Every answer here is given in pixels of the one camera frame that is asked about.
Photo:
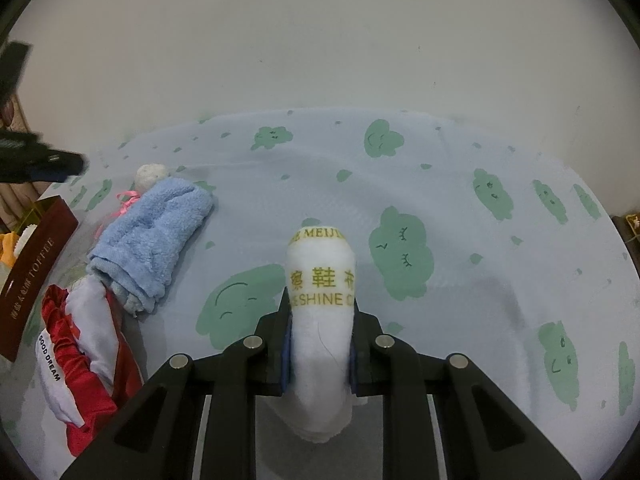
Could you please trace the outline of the orange plush toy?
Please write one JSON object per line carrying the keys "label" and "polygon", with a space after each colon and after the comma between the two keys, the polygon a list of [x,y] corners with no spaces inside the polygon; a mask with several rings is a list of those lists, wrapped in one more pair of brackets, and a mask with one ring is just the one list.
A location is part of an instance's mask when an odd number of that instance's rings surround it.
{"label": "orange plush toy", "polygon": [[14,249],[19,239],[20,237],[14,232],[0,234],[0,261],[9,269],[14,266],[16,260]]}

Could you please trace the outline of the red white satin sleep mask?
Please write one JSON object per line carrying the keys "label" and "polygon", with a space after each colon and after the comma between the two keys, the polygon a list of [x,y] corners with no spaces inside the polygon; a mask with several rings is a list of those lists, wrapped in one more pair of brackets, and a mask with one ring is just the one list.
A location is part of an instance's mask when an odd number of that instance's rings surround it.
{"label": "red white satin sleep mask", "polygon": [[42,298],[35,354],[43,395],[65,425],[74,457],[141,389],[140,368],[122,333],[122,307],[95,276]]}

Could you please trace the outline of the blue towel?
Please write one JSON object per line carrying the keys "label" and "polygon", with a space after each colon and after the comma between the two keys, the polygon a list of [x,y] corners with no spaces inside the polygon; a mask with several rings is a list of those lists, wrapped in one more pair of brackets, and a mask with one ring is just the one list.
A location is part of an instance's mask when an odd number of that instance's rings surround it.
{"label": "blue towel", "polygon": [[130,315],[153,312],[186,242],[214,203],[209,190],[191,181],[159,180],[104,229],[89,254],[87,271],[107,281]]}

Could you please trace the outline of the white shoe shine cloth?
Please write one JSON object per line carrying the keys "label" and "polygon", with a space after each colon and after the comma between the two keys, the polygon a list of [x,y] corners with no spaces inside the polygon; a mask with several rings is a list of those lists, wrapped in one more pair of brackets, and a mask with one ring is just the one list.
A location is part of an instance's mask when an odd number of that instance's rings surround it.
{"label": "white shoe shine cloth", "polygon": [[334,226],[304,226],[288,243],[291,382],[271,407],[296,436],[326,443],[352,420],[349,378],[356,257]]}

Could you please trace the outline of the sachet with pink ribbon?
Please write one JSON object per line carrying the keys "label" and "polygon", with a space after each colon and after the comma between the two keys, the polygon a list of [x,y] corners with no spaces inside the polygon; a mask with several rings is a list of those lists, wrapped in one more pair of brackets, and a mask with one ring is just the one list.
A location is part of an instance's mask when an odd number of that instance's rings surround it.
{"label": "sachet with pink ribbon", "polygon": [[117,218],[120,218],[126,212],[137,203],[141,198],[141,194],[136,190],[122,191],[116,194],[118,200],[118,208],[103,219],[96,227],[94,232],[94,240],[98,240],[107,226],[113,223]]}

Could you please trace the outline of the beige patterned curtain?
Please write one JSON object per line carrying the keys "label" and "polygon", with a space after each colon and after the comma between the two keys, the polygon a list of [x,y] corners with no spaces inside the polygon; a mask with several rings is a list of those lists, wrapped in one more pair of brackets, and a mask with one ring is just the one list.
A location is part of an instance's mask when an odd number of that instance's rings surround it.
{"label": "beige patterned curtain", "polygon": [[[1,107],[1,134],[29,132],[29,126],[17,95]],[[18,168],[23,159],[14,139],[1,140],[1,231],[13,230],[32,204],[49,187],[48,182],[26,180],[26,171]]]}

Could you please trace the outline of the red gold toffee tin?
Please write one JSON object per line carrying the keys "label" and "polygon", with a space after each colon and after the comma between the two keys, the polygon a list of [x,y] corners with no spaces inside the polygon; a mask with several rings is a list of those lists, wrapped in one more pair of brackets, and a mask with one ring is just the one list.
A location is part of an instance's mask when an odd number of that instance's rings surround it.
{"label": "red gold toffee tin", "polygon": [[38,200],[42,216],[11,269],[1,291],[1,355],[14,363],[26,322],[44,281],[78,227],[61,196]]}

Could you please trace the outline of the blue cloud print tablecloth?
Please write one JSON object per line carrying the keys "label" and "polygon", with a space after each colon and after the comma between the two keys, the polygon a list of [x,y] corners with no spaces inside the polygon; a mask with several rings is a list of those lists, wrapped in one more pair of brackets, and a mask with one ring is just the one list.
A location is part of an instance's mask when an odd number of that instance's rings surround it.
{"label": "blue cloud print tablecloth", "polygon": [[145,375],[248,334],[285,284],[333,273],[286,262],[297,231],[339,229],[358,304],[430,356],[466,354],[585,479],[639,420],[639,278],[588,185],[543,154],[406,112],[288,110],[221,116],[82,142],[88,171],[53,191],[80,221],[50,274],[85,272],[96,228],[147,162],[215,206],[150,315],[127,318]]}

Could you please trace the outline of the cluttered side shelf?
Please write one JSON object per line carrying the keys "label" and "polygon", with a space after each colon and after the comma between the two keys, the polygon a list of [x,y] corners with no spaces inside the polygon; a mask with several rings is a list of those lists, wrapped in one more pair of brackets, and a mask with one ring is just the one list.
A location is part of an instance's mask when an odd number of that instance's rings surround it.
{"label": "cluttered side shelf", "polygon": [[636,214],[611,217],[614,226],[630,252],[639,253],[639,217]]}

